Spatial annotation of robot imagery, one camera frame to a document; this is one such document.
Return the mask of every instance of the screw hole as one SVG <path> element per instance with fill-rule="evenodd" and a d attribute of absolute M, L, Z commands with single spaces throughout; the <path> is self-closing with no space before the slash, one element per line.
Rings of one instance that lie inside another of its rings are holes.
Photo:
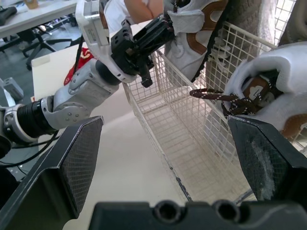
<path fill-rule="evenodd" d="M 173 224 L 180 220 L 179 206 L 172 201 L 162 201 L 154 208 L 155 216 L 163 223 Z"/>
<path fill-rule="evenodd" d="M 175 218 L 177 210 L 170 204 L 164 204 L 160 207 L 161 218 L 165 220 L 172 220 Z"/>
<path fill-rule="evenodd" d="M 236 211 L 229 204 L 221 205 L 218 209 L 218 212 L 226 220 L 233 220 L 236 217 Z"/>
<path fill-rule="evenodd" d="M 228 200 L 218 200 L 213 204 L 213 208 L 217 214 L 224 220 L 239 222 L 240 221 L 240 210 L 232 202 Z"/>

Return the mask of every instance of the shoe sole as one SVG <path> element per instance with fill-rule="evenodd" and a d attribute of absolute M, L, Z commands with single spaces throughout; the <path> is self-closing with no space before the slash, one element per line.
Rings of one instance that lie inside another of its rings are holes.
<path fill-rule="evenodd" d="M 233 5 L 233 1 L 235 0 L 229 0 L 221 17 L 219 18 L 219 20 L 216 23 L 216 27 L 213 30 L 210 39 L 209 39 L 209 43 L 208 43 L 208 47 L 207 47 L 207 53 L 202 61 L 202 64 L 200 66 L 200 68 L 198 69 L 198 71 L 196 72 L 195 76 L 192 78 L 191 82 L 194 82 L 199 75 L 201 74 L 201 71 L 204 69 L 205 67 L 205 62 L 208 61 L 209 55 L 211 54 L 211 50 L 214 46 L 215 43 L 215 38 L 218 36 L 218 32 L 219 30 L 222 28 L 223 23 L 226 21 L 228 14 L 230 13 L 231 9 L 232 9 L 232 5 Z"/>

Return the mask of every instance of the brown shoe accent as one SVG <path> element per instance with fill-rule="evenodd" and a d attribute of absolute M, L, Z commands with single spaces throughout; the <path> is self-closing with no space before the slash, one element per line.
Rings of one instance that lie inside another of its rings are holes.
<path fill-rule="evenodd" d="M 223 11 L 228 3 L 228 0 L 220 0 L 209 3 L 206 7 L 202 9 L 205 14 L 205 23 L 201 31 L 213 31 L 216 26 L 216 22 L 212 21 L 210 16 L 214 11 Z M 207 47 L 199 43 L 196 40 L 196 33 L 187 34 L 188 45 L 192 50 L 203 55 L 207 51 Z"/>
<path fill-rule="evenodd" d="M 307 123 L 307 114 L 292 116 L 286 121 L 281 133 L 285 138 L 295 137 L 301 131 L 301 126 L 305 123 Z"/>

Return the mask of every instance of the person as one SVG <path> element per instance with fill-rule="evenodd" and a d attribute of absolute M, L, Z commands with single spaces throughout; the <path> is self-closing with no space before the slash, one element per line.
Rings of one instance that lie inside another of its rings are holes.
<path fill-rule="evenodd" d="M 122 28 L 127 19 L 131 25 L 157 17 L 163 12 L 163 0 L 109 0 L 104 14 L 110 33 Z"/>

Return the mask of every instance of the black cable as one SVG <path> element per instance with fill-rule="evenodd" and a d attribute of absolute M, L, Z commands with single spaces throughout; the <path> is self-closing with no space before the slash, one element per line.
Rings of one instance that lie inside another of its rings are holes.
<path fill-rule="evenodd" d="M 24 171 L 22 171 L 22 169 L 21 169 L 19 166 L 17 166 L 17 168 L 19 169 L 19 171 L 21 171 L 24 175 L 27 176 L 27 173 L 25 173 Z"/>
<path fill-rule="evenodd" d="M 48 143 L 40 150 L 38 151 L 36 154 L 34 154 L 32 157 L 29 157 L 28 159 L 25 159 L 24 161 L 18 162 L 18 163 L 14 163 L 14 164 L 6 164 L 6 165 L 0 165 L 0 168 L 10 168 L 10 167 L 16 167 L 18 165 L 21 164 L 25 164 L 31 160 L 33 160 L 35 157 L 39 156 L 41 153 L 43 153 L 48 147 L 49 145 L 54 141 L 54 139 L 56 138 L 57 134 L 59 131 L 55 132 L 52 136 L 52 138 L 48 141 Z"/>
<path fill-rule="evenodd" d="M 40 142 L 40 143 L 35 143 L 35 144 L 29 144 L 29 145 L 17 145 L 15 147 L 13 147 L 12 149 L 17 150 L 17 149 L 26 149 L 26 148 L 31 148 L 31 147 L 35 147 L 35 146 L 40 146 L 40 145 L 47 144 L 48 141 L 50 141 L 50 140 L 46 140 L 46 141 L 43 141 L 43 142 Z"/>
<path fill-rule="evenodd" d="M 73 75 L 76 73 L 77 71 L 77 67 L 78 67 L 78 64 L 79 64 L 79 59 L 80 59 L 80 56 L 81 56 L 81 52 L 82 52 L 82 45 L 83 45 L 83 42 L 84 42 L 84 38 L 83 38 L 83 35 L 81 35 L 80 37 L 80 42 L 79 42 L 79 47 L 78 47 L 78 51 L 77 51 L 77 56 L 76 56 L 76 61 L 75 61 L 75 66 L 73 68 Z"/>

